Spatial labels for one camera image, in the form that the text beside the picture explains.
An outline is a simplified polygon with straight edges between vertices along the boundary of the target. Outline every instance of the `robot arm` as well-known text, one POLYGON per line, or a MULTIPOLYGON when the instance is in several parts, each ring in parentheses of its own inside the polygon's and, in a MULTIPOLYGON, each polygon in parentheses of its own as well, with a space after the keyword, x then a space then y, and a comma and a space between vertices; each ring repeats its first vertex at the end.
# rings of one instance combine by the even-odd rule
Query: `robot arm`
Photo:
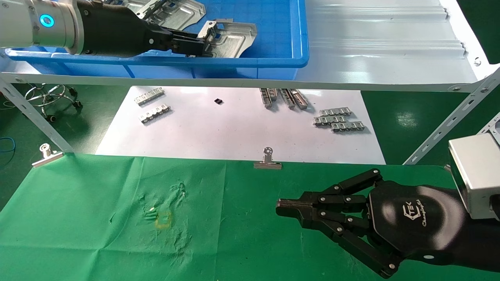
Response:
POLYGON ((321 231, 383 278, 406 259, 500 272, 500 222, 473 219, 457 190, 400 185, 378 169, 280 199, 276 213, 321 231), (368 197, 354 195, 372 186, 368 197))
POLYGON ((0 0, 0 48, 46 46, 72 55, 133 57, 149 50, 201 56, 197 34, 138 18, 101 0, 0 0))

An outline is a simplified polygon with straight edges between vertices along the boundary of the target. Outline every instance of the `metal clip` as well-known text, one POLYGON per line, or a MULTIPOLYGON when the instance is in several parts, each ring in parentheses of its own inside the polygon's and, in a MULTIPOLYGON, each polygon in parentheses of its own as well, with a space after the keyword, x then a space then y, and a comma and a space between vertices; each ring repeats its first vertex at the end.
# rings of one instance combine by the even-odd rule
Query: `metal clip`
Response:
POLYGON ((295 98, 295 102, 298 108, 300 108, 301 110, 305 110, 306 108, 308 108, 309 103, 299 90, 288 89, 288 91, 295 98))
POLYGON ((141 114, 139 116, 139 120, 145 124, 153 119, 155 119, 156 117, 164 114, 165 112, 168 112, 170 111, 170 106, 166 105, 166 104, 162 104, 160 106, 157 106, 153 109, 151 109, 150 111, 144 113, 144 114, 141 114))
POLYGON ((268 89, 260 88, 260 95, 262 97, 262 103, 264 104, 264 107, 267 109, 271 108, 271 106, 273 106, 273 99, 271 98, 268 89))
POLYGON ((289 109, 292 109, 295 107, 295 100, 292 94, 288 89, 281 89, 281 97, 284 100, 284 103, 288 106, 289 109))
POLYGON ((64 156, 64 152, 62 152, 62 151, 61 152, 52 151, 51 146, 48 143, 44 143, 44 144, 40 145, 40 151, 41 151, 41 155, 43 156, 43 159, 31 164, 35 168, 40 167, 44 164, 50 163, 50 162, 57 160, 57 159, 64 156))
POLYGON ((136 104, 138 104, 139 106, 141 106, 149 101, 152 101, 152 100, 158 98, 159 96, 161 96, 163 94, 165 94, 165 91, 163 90, 163 88, 158 87, 156 89, 152 89, 149 92, 144 93, 144 94, 134 98, 133 101, 136 104))
POLYGON ((255 169, 272 169, 281 170, 281 163, 273 162, 273 149, 271 147, 264 148, 264 158, 262 162, 254 162, 253 167, 255 169))

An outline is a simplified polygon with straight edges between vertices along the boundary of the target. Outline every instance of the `chair caster wheel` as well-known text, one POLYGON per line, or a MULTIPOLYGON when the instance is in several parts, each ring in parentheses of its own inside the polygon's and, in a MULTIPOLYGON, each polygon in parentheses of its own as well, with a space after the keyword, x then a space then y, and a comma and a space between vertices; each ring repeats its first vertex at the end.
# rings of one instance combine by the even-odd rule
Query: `chair caster wheel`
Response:
POLYGON ((79 101, 79 100, 77 100, 77 101, 73 102, 73 106, 74 106, 74 108, 76 108, 76 109, 84 107, 84 106, 83 106, 83 104, 82 104, 82 102, 81 102, 81 101, 79 101))
POLYGON ((78 96, 78 92, 74 88, 69 88, 69 94, 75 98, 78 96))
POLYGON ((54 115, 47 115, 47 118, 45 118, 47 122, 49 123, 54 123, 56 121, 56 117, 54 115))

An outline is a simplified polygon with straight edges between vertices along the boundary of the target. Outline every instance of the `green cloth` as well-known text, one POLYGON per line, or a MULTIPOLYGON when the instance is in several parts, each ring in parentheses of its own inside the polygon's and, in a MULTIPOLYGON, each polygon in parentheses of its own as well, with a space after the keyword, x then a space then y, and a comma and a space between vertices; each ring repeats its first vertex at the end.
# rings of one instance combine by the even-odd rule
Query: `green cloth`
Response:
MULTIPOLYGON (((275 213, 378 167, 404 185, 452 188, 438 166, 284 163, 67 154, 30 171, 0 212, 0 280, 381 280, 316 230, 275 213)), ((393 281, 499 280, 404 261, 393 281)))

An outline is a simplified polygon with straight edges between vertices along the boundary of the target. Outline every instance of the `blue plastic bin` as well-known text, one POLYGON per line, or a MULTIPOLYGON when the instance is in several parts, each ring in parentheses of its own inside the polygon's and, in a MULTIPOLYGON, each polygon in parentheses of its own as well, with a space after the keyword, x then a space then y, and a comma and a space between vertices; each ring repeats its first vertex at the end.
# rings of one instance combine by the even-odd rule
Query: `blue plastic bin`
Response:
POLYGON ((234 19, 257 25, 253 45, 240 58, 185 57, 148 51, 131 58, 70 55, 62 48, 6 49, 42 74, 143 79, 251 78, 294 80, 309 61, 305 0, 198 0, 206 15, 185 29, 198 33, 208 20, 234 19))

